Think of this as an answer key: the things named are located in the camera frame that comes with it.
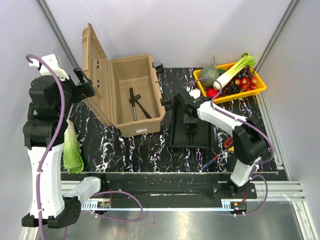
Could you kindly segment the black tool box tray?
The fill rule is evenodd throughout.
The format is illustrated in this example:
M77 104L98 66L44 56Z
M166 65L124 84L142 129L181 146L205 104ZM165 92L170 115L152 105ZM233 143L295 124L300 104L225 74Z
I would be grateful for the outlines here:
M185 114L182 100L178 94L172 100L171 105L170 147L212 149L212 124Z

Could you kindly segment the tan plastic tool box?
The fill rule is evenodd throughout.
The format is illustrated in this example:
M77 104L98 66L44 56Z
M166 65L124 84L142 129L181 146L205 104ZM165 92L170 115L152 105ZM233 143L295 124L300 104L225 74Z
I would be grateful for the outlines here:
M125 138L160 132L166 111L157 74L164 68L154 66L151 55L109 60L93 26L88 23L82 31L82 70L95 91L95 96L85 99L84 103L102 124L119 129ZM133 88L134 96L141 95L138 101L150 119L135 102L137 121L134 120L129 88Z

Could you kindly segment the claw hammer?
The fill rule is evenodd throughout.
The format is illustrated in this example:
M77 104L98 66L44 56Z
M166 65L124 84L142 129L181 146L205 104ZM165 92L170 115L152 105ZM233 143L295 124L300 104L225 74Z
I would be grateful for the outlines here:
M135 107L135 95L134 95L134 90L132 87L129 88L129 93L130 93L130 100L131 100L131 105L132 105L132 110L133 110L133 118L135 121L137 121L137 113L136 113L136 107Z

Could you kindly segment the blue red screwdriver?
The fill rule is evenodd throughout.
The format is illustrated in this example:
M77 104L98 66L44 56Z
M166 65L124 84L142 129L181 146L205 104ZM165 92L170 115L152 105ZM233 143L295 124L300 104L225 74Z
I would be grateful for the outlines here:
M228 150L225 149L224 151L222 151L221 153L219 153L218 155L216 155L215 157L213 157L211 160L209 160L207 163L205 163L203 166L202 166L202 170L205 170L207 169L211 164L213 164L215 161L218 160L218 158L220 156L222 156L224 153L226 153Z

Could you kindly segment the black rubber mallet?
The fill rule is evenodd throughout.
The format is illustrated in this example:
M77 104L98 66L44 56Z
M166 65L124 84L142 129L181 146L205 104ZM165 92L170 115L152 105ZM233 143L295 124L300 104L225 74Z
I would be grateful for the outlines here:
M145 117L147 119L151 119L151 115L145 110L145 108L141 105L141 103L139 102L139 99L141 98L140 94L137 94L134 96L134 101L138 104L138 106L140 107L140 109L142 110L142 112L144 113Z

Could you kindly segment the yellow utility knife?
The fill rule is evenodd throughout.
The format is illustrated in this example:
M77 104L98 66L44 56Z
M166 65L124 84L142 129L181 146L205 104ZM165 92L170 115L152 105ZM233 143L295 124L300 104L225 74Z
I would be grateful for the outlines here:
M235 148L234 148L234 147L230 147L230 148L228 149L228 152L231 153L231 154L233 154L233 153L235 152Z

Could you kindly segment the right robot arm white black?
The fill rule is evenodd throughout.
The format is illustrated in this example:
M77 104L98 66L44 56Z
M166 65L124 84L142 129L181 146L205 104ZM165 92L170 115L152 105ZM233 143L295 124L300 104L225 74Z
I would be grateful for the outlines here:
M259 128L261 120L234 114L214 104L212 99L204 96L194 98L187 91L177 94L174 99L188 117L208 122L232 137L236 162L222 192L239 198L245 193L257 165L263 162L263 155L274 149Z

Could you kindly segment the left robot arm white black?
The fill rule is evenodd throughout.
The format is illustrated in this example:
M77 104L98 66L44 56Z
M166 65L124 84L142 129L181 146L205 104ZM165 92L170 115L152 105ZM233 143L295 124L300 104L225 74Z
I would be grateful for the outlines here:
M54 54L38 57L27 54L31 67L40 76L30 83L27 122L23 126L24 145L31 163L32 204L21 220L24 227L46 225L62 229L75 224L81 207L92 195L102 198L109 186L100 178L85 177L72 190L63 194L61 189L61 159L66 149L67 115L73 104L92 97L92 82L81 68L74 68L80 80L76 85L60 66Z

